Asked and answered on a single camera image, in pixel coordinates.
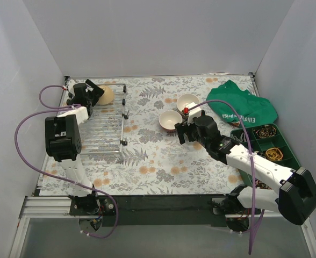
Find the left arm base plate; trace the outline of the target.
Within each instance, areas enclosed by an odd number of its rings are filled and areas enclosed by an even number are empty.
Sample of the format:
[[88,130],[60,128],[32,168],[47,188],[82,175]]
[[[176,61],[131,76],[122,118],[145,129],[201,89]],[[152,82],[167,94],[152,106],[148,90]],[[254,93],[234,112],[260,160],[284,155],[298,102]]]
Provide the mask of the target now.
[[104,197],[75,197],[71,200],[69,210],[71,216],[114,216],[115,205],[109,198]]

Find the beige bowl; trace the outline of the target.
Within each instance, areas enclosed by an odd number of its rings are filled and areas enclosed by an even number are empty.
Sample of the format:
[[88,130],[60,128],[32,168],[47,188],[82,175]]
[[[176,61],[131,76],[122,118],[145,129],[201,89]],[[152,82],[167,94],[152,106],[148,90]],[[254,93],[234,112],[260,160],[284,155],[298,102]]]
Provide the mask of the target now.
[[97,105],[108,105],[110,104],[114,99],[114,92],[108,85],[99,85],[99,88],[101,88],[104,93],[99,98]]

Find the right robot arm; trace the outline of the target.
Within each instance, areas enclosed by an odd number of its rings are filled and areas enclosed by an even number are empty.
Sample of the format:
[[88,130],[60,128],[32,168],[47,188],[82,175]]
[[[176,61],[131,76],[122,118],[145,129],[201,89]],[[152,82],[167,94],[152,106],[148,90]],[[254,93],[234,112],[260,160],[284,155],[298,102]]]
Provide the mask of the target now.
[[294,170],[269,161],[234,139],[222,135],[210,116],[175,124],[181,144],[187,140],[201,144],[216,161],[244,171],[266,184],[268,189],[240,185],[225,199],[210,204],[224,213],[243,213],[246,209],[280,213],[286,220],[302,225],[316,208],[316,183],[309,170]]

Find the tan bowl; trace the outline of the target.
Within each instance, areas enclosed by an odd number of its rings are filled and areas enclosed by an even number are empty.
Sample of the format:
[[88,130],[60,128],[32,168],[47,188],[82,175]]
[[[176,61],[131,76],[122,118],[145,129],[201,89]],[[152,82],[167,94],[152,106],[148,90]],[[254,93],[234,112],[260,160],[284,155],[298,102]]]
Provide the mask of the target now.
[[194,94],[183,94],[177,99],[177,102],[176,102],[177,109],[179,110],[179,112],[183,112],[183,109],[185,108],[185,106],[190,103],[199,104],[200,100]]

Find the red patterned bowl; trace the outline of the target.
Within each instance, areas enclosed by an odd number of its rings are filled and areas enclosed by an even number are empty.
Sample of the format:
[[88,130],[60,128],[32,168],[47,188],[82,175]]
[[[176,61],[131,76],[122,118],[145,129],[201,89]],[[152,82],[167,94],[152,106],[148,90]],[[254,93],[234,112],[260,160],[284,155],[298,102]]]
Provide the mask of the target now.
[[181,114],[174,110],[163,112],[159,117],[160,126],[167,132],[174,132],[175,124],[181,123],[183,118]]

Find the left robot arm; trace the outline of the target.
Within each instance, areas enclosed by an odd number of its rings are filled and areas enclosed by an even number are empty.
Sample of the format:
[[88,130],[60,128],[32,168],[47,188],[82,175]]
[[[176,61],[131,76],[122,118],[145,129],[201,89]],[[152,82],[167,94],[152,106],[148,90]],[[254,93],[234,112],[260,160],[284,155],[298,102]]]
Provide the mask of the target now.
[[82,165],[79,126],[89,119],[104,90],[90,80],[75,84],[71,90],[63,89],[68,91],[66,108],[69,110],[63,112],[63,107],[59,107],[58,116],[45,119],[46,152],[63,168],[66,178],[75,184],[73,194],[69,196],[75,208],[94,215],[100,210],[100,201]]

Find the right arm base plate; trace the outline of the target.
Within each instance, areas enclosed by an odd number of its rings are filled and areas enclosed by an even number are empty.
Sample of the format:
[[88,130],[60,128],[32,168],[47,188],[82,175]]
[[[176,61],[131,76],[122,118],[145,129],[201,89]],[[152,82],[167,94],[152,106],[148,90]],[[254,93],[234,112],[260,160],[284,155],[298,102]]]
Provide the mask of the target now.
[[212,198],[211,205],[220,214],[240,214],[247,210],[236,198]]

